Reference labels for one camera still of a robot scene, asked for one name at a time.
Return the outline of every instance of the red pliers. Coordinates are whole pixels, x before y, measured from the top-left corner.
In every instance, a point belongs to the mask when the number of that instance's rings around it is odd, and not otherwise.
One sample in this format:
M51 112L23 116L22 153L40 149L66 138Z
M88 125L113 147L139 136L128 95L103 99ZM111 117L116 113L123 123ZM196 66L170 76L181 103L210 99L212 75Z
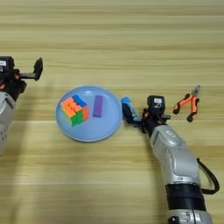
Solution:
M192 103L192 109L191 109L191 114L186 118L186 120L191 123L195 116L198 113L198 103L200 99L197 97L200 92L200 85L195 87L192 91L191 94L186 94L185 98L181 101L179 101L175 106L174 110L172 111L174 115L177 115L180 111L180 108L187 104L189 101Z

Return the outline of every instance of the blue marker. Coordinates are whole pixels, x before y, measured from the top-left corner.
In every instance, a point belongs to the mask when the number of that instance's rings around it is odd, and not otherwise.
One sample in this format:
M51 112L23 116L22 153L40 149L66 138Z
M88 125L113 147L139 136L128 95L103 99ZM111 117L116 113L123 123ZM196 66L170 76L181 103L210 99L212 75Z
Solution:
M129 111L132 114L132 118L135 122L141 122L141 119L138 117L129 97L123 97L122 104L127 104L129 106Z

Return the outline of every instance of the wooden table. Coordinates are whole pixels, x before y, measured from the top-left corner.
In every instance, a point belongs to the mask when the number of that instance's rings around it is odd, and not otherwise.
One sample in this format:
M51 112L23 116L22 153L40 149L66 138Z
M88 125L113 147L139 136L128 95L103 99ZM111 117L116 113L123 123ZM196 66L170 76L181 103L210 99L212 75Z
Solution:
M128 95L138 113L148 95L164 95L171 114L198 84L197 120L186 121L187 106L169 124L219 179L206 207L213 223L223 223L222 1L10 0L0 7L1 54L22 71L40 56L45 64L17 101L0 162L2 224L166 223L149 138L122 124L105 141L78 143L58 129L55 108L66 91L97 85Z

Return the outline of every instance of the blue plate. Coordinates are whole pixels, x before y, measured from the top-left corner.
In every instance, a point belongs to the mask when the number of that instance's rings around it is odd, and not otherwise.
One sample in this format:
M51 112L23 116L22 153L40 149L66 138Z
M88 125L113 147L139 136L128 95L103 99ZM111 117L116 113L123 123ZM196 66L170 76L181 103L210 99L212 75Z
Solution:
M71 126L60 109L60 103L66 98L78 95L89 106L89 118L75 126ZM102 117L93 117L95 96L103 96ZM118 99L101 87L77 87L65 94L56 108L56 120L60 129L72 139L82 142L96 142L111 136L121 125L122 106Z

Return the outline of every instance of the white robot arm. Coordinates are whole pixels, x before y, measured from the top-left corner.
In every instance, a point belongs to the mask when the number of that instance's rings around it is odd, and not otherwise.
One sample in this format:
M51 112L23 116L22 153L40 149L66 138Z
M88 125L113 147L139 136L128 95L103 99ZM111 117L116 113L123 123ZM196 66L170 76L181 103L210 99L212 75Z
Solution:
M26 88L23 79L37 81L42 71L41 58L36 61L33 73L20 73L18 69L14 69L12 57L0 57L0 156L3 155L7 131L14 119L16 100Z

